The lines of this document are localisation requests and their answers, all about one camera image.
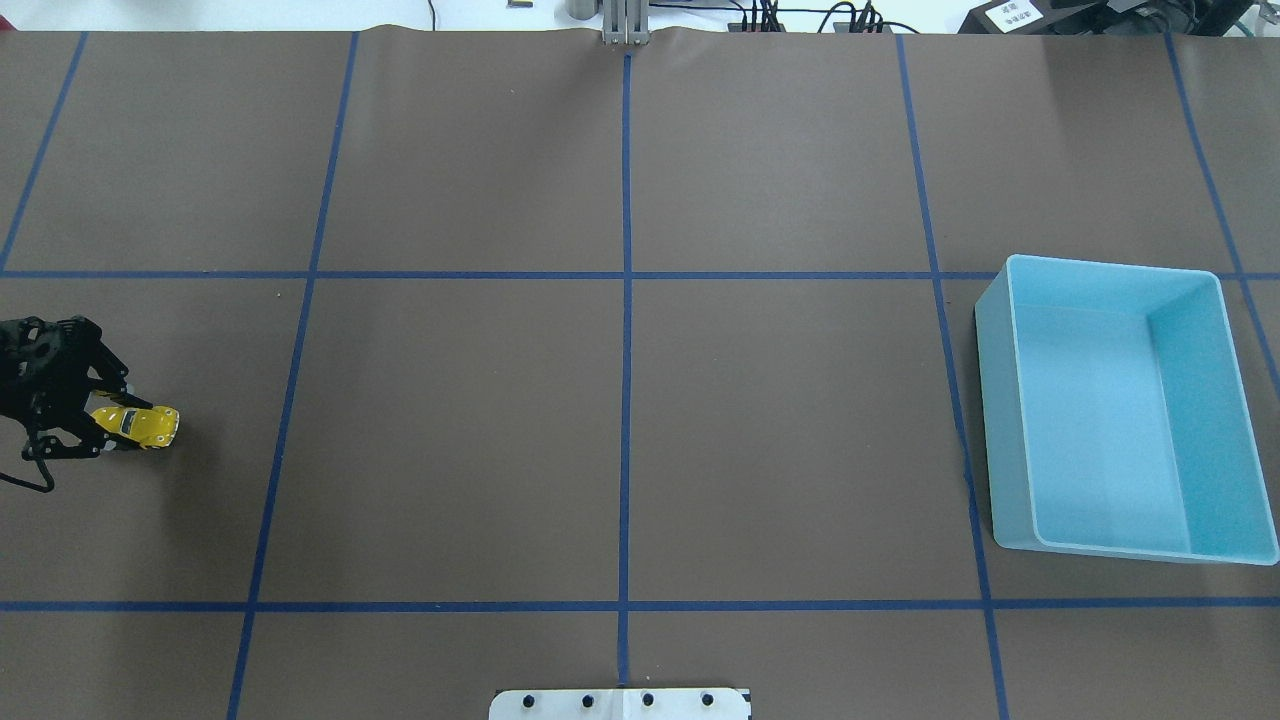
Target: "table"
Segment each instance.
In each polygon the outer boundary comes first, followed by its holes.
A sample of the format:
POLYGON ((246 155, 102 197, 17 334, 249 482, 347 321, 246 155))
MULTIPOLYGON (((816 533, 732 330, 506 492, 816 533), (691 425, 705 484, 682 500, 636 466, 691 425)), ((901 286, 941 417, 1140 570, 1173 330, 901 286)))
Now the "table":
POLYGON ((183 411, 170 450, 0 488, 0 715, 628 683, 1272 717, 1276 568, 993 544, 973 304, 1012 252, 1217 273, 1275 512, 1277 69, 1188 37, 0 36, 5 316, 91 316, 183 411))

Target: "plastic bin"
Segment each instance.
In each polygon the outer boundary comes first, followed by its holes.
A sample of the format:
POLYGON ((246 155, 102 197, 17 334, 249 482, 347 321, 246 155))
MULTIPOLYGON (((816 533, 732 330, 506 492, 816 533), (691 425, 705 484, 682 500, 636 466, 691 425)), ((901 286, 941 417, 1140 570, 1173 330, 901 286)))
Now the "plastic bin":
POLYGON ((1014 255, 977 306, 996 542, 1272 565, 1212 273, 1014 255))

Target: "yellow toy car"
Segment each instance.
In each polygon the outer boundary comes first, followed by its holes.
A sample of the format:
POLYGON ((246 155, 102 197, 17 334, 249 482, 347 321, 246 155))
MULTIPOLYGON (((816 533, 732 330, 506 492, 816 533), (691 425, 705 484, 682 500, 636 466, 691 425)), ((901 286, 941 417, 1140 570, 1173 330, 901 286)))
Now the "yellow toy car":
POLYGON ((169 447, 178 432, 178 411, 156 405, 151 410, 141 407, 99 407, 93 421, 104 430, 125 437, 143 450, 169 447))

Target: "black cable wire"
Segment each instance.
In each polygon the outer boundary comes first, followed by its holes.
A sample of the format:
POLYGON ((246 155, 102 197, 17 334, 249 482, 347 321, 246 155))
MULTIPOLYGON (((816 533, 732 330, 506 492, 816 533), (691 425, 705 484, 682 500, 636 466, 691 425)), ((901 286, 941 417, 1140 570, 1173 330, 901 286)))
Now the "black cable wire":
POLYGON ((1196 29, 1199 24, 1199 18, 1196 17, 1196 0, 1179 0, 1178 9, 1187 15, 1187 23, 1183 26, 1183 33, 1189 33, 1196 29))
MULTIPOLYGON (((753 24, 763 24, 763 23, 768 22, 767 20, 768 17, 772 17, 773 20, 777 20, 777 14, 778 13, 820 13, 823 15, 823 18, 822 18, 822 24, 818 27, 818 32, 822 32, 827 27, 827 23, 831 20, 831 15, 835 14, 835 12, 838 10, 838 9, 841 9, 841 8, 849 8, 849 10, 850 10, 850 26, 852 26, 852 24, 855 24, 858 22, 858 18, 856 18, 856 15, 858 15, 858 6, 854 5, 852 3, 849 3, 847 0, 842 0, 841 3, 836 3, 836 5, 833 5, 828 10, 815 10, 813 8, 778 8, 777 3, 773 3, 772 4, 772 9, 769 10, 769 14, 767 15, 767 18, 759 18, 758 17, 756 20, 748 20, 746 8, 744 8, 742 5, 740 5, 736 0, 724 0, 724 1, 726 3, 733 3, 733 6, 728 8, 728 6, 717 6, 717 5, 689 5, 689 4, 685 4, 685 3, 649 3, 649 6, 650 8, 669 8, 672 10, 710 10, 710 12, 722 10, 722 12, 727 12, 727 13, 736 13, 736 12, 741 10, 742 12, 742 29, 744 31, 749 31, 753 24)), ((909 26, 906 23, 899 23, 899 22, 893 22, 893 20, 886 20, 886 19, 883 19, 883 15, 879 15, 879 18, 881 19, 874 23, 877 27, 882 27, 882 26, 883 27, 900 27, 900 28, 902 28, 902 29, 905 29, 908 32, 914 32, 915 35, 920 35, 920 31, 915 29, 914 27, 911 27, 911 26, 909 26)))
POLYGON ((867 32, 868 20, 874 23, 873 15, 876 14, 876 9, 872 8, 872 0, 867 0, 867 4, 863 5, 863 13, 858 15, 858 22, 849 26, 849 32, 867 32))
POLYGON ((760 0, 760 32, 782 32, 774 0, 760 0))
POLYGON ((893 20, 884 20, 881 24, 882 26, 888 26, 888 27, 900 27, 900 28, 902 28, 905 31, 910 31, 910 32, 914 32, 915 35, 920 35, 920 31, 915 29, 914 27, 911 27, 911 26, 909 26, 906 23, 896 23, 893 20))
POLYGON ((1151 24, 1156 26, 1156 32, 1157 33, 1165 35, 1166 32, 1169 32, 1169 27, 1170 27, 1169 17, 1165 15, 1164 12, 1156 10, 1155 8, 1152 8, 1152 10, 1153 12, 1149 15, 1147 15, 1147 20, 1151 22, 1151 24))
MULTIPOLYGON (((727 3, 732 3, 733 0, 726 0, 726 1, 727 3)), ((737 12, 736 8, 718 8, 718 6, 714 6, 714 5, 686 5, 684 3, 649 3, 649 6, 650 8, 671 8, 671 9, 675 9, 675 10, 724 10, 724 12, 730 12, 730 13, 736 13, 737 12)), ((826 13, 827 10, 815 10, 813 8, 777 8, 776 12, 778 12, 778 13, 817 13, 817 14, 820 15, 820 14, 826 13)))
POLYGON ((840 3, 836 3, 835 5, 832 5, 831 9, 827 10, 827 14, 822 17, 822 23, 818 24, 818 32, 822 32, 827 27, 827 20, 829 20, 831 15, 833 15, 836 13, 836 10, 838 10, 842 6, 847 6, 849 8, 849 22, 850 22, 850 24, 852 24, 852 22, 854 22, 854 13, 858 12, 858 6, 854 5, 852 3, 849 3, 847 0, 841 0, 840 3))

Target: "blue tape grid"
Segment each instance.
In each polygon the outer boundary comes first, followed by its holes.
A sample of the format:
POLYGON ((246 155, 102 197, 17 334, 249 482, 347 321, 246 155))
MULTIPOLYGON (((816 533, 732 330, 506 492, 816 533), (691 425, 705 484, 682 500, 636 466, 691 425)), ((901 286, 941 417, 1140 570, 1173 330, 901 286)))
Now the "blue tape grid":
MULTIPOLYGON (((88 41, 90 33, 83 32, 76 45, 67 73, 54 104, 49 123, 45 127, 40 146, 32 161, 31 170, 23 186, 18 206, 9 224, 3 249, 0 249, 0 277, 3 278, 44 278, 44 279, 305 279, 302 307, 294 337, 293 356, 280 411, 280 424, 276 437, 275 455, 268 482, 266 500, 259 532, 259 542, 253 560, 248 598, 244 602, 163 602, 163 601, 0 601, 0 612, 234 612, 243 615, 241 644, 237 652, 236 670, 228 701, 227 717, 233 720, 239 710, 239 697, 243 689, 248 651, 252 643, 253 621, 257 614, 293 612, 413 612, 413 614, 470 614, 470 612, 609 612, 617 615, 617 666, 618 683, 628 679, 628 616, 631 612, 858 612, 858 611, 980 611, 987 629, 988 651, 991 655, 992 678, 995 683, 997 707, 1001 720, 1007 720, 1009 707, 1005 696, 1004 673, 1000 659, 1000 643, 996 630, 995 611, 1033 611, 1033 610, 1089 610, 1089 609, 1175 609, 1175 607, 1280 607, 1280 597, 1096 597, 1096 598, 1015 598, 1000 600, 991 596, 989 579, 983 547, 983 530, 978 516, 977 491, 973 478, 973 460, 969 439, 964 425, 964 410, 959 395, 955 357, 951 347, 948 320, 945 310, 943 281, 986 281, 995 277, 992 272, 943 272, 940 268, 933 223, 928 202, 928 186, 924 174, 919 135, 915 120, 915 108, 911 99, 910 73, 906 50, 901 36, 895 37, 899 74, 902 88, 902 101, 906 114, 908 135, 911 145, 911 159, 915 170, 916 191, 920 205, 920 220, 925 249, 929 259, 928 272, 636 272, 632 266, 631 229, 631 68, 632 55, 623 56, 622 63, 622 258, 621 272, 486 272, 486 270, 320 270, 320 252, 324 243, 325 222, 329 200, 338 165, 342 145, 342 129, 351 92, 352 74, 356 63, 360 33, 351 35, 342 96, 338 102, 338 115, 329 164, 325 173, 320 210, 316 218, 315 238, 311 259, 306 270, 9 270, 6 264, 17 241, 27 204, 36 187, 45 154, 52 140, 67 97, 70 92, 76 70, 88 41), (622 418, 620 438, 620 493, 618 493, 618 597, 616 601, 552 601, 552 602, 264 602, 259 600, 262 568, 270 537, 271 519, 275 509, 275 495, 279 487, 280 468, 288 438, 289 418, 297 386, 298 370, 302 364, 307 322, 316 281, 342 279, 530 279, 530 281, 621 281, 623 292, 622 318, 622 418), (632 341, 632 290, 635 281, 929 281, 933 286, 934 305, 938 319, 942 354, 947 372, 947 386, 951 395, 951 410, 956 433, 964 454, 965 483, 969 489, 970 539, 973 542, 975 569, 980 598, 977 600, 824 600, 824 601, 632 601, 630 598, 630 495, 631 495, 631 341, 632 341)), ((1280 396, 1280 373, 1267 342, 1257 305, 1249 290, 1251 282, 1280 281, 1280 273, 1249 273, 1244 270, 1230 223, 1222 208, 1217 184, 1210 169, 1208 160, 1201 145, 1199 132, 1187 95, 1185 82, 1178 60, 1178 53, 1171 36, 1165 36, 1165 46, 1172 72, 1178 96, 1192 149, 1199 163, 1206 190, 1217 217, 1222 238, 1231 258, 1234 272, 1219 273, 1224 281, 1238 282, 1244 295, 1249 319, 1262 346, 1267 370, 1274 389, 1280 396)))

